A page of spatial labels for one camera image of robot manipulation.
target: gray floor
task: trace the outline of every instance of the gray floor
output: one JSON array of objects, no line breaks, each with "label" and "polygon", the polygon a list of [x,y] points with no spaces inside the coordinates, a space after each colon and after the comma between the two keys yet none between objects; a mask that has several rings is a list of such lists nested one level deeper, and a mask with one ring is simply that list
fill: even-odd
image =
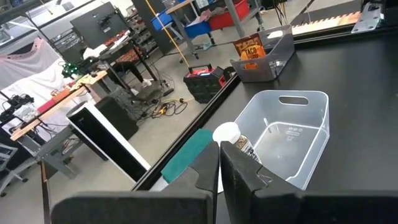
[{"label": "gray floor", "polygon": [[[287,17],[291,21],[307,5],[309,0],[290,0],[287,3]],[[309,7],[309,11],[321,9],[347,2],[349,0],[315,0]],[[266,28],[279,25],[275,12],[269,11],[262,15]],[[252,34],[257,29],[257,21],[250,20],[244,30],[246,34]],[[212,32],[217,44],[222,44],[238,38],[236,29],[233,27]],[[207,41],[207,36],[197,37],[194,43]],[[156,52],[151,56],[152,60],[160,57]],[[228,67],[230,59],[237,59],[235,48],[231,45],[219,45],[204,52],[199,52],[199,60],[188,56],[190,65],[201,65],[211,63],[213,66]],[[179,55],[163,57],[155,63],[158,70],[170,75],[175,83],[175,92],[169,98],[191,99],[182,77],[187,73],[185,64],[178,62]],[[143,72],[146,78],[150,78],[147,71]],[[178,135],[189,125],[197,114],[205,107],[196,101],[190,101],[187,109],[180,115],[162,117],[159,119],[148,119],[140,126],[140,130],[131,139],[131,145],[153,165],[164,153]],[[93,154],[86,146],[75,154],[72,162],[80,169],[80,174],[74,180],[69,180],[62,174],[55,174],[49,180],[51,204],[70,197],[82,191],[127,191],[134,185],[117,167],[110,162],[103,162]],[[32,167],[24,174],[29,178],[28,183],[13,183],[8,189],[8,195],[0,198],[0,223],[2,224],[43,224],[42,191],[40,183],[40,170],[37,166]]]}]

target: teal towel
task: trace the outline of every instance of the teal towel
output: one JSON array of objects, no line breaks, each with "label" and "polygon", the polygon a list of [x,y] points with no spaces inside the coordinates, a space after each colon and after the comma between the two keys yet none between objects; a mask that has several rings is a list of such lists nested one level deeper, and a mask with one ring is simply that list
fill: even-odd
[{"label": "teal towel", "polygon": [[163,168],[162,175],[164,180],[167,183],[173,182],[212,140],[213,132],[199,129]]}]

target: wooden board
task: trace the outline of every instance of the wooden board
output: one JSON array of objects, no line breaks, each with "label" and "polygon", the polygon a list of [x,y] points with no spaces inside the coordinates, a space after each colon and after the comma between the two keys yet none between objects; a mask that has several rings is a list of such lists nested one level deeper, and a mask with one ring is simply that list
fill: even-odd
[{"label": "wooden board", "polygon": [[187,4],[190,4],[191,2],[193,2],[193,0],[185,0],[184,2],[181,2],[177,5],[175,5],[174,7],[171,7],[170,9],[168,9],[166,11],[167,14],[171,14],[173,12],[175,12],[176,10],[181,9],[182,7],[186,6]]},{"label": "wooden board", "polygon": [[[97,76],[95,77],[96,78],[96,82],[100,81],[106,75],[107,75],[107,73],[105,71],[98,72]],[[35,119],[33,122],[28,124],[26,127],[22,128],[22,129],[15,130],[13,132],[12,136],[11,136],[11,140],[17,141],[20,137],[22,137],[23,135],[28,133],[30,130],[36,128],[36,126],[38,126],[41,123],[41,121],[43,121],[43,120],[49,118],[50,116],[52,116],[60,108],[62,108],[63,106],[65,106],[66,104],[71,102],[75,97],[77,97],[78,95],[82,94],[84,91],[86,91],[85,87],[79,88],[78,90],[74,91],[72,94],[70,94],[69,96],[64,98],[61,102],[56,104],[54,107],[52,107],[51,109],[46,111],[44,114],[40,115],[38,119]]]},{"label": "wooden board", "polygon": [[322,19],[320,21],[313,21],[309,24],[293,26],[292,28],[293,35],[355,24],[358,21],[360,15],[361,15],[360,12],[353,12],[347,15]]}]

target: computer monitor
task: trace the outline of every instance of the computer monitor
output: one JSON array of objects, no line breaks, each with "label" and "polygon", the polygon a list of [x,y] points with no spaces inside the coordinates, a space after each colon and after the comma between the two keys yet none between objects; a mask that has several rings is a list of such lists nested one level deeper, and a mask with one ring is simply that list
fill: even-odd
[{"label": "computer monitor", "polygon": [[128,29],[123,19],[115,14],[115,8],[110,2],[77,17],[70,23],[91,49]]}]

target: white bottle cap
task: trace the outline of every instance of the white bottle cap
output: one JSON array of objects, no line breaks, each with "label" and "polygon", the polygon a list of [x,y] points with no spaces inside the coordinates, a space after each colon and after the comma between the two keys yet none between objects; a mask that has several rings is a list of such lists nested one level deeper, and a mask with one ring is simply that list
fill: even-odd
[{"label": "white bottle cap", "polygon": [[220,146],[222,141],[229,141],[230,143],[236,143],[241,137],[241,130],[235,122],[224,123],[216,129],[213,133],[213,140]]}]

